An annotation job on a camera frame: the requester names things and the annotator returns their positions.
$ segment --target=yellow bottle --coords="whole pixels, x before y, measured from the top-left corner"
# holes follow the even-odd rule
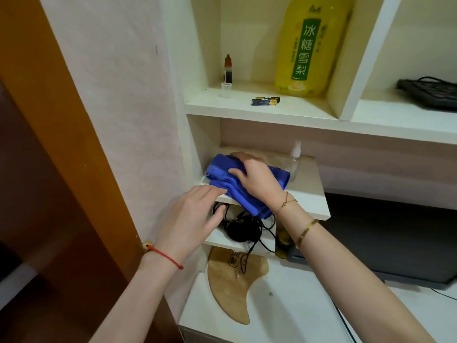
[[[275,85],[281,94],[314,97],[328,82],[351,3],[293,0],[281,32]]]

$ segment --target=blue towel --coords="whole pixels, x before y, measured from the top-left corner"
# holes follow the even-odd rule
[[[239,179],[228,172],[230,168],[239,168],[246,173],[243,163],[238,158],[218,154],[208,166],[206,177],[210,180],[211,185],[227,189],[226,195],[238,201],[253,216],[259,216],[260,219],[269,218],[273,214],[271,209],[265,203],[250,195],[241,185]],[[277,167],[269,166],[269,168],[284,190],[289,182],[290,173]]]

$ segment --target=wooden door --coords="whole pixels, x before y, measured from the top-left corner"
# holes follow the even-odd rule
[[[87,342],[143,251],[39,0],[0,0],[0,240],[36,277],[4,342]],[[163,299],[147,340],[182,341]]]

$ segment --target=battery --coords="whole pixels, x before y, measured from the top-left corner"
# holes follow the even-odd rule
[[[281,99],[278,96],[273,97],[256,97],[252,99],[253,106],[275,106]]]

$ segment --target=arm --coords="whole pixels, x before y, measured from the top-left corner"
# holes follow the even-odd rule
[[[225,206],[206,221],[219,195],[227,190],[211,185],[193,187],[164,219],[155,247],[181,264],[220,224]],[[165,286],[176,265],[163,256],[146,253],[132,281],[117,300],[89,343],[141,343],[146,338]]]
[[[297,241],[313,218],[296,202],[281,210],[286,193],[262,161],[245,153],[233,153],[243,161],[246,174],[229,172],[240,179],[251,195],[263,201]],[[434,343],[403,303],[320,224],[306,233],[300,251],[332,300],[365,343]]]

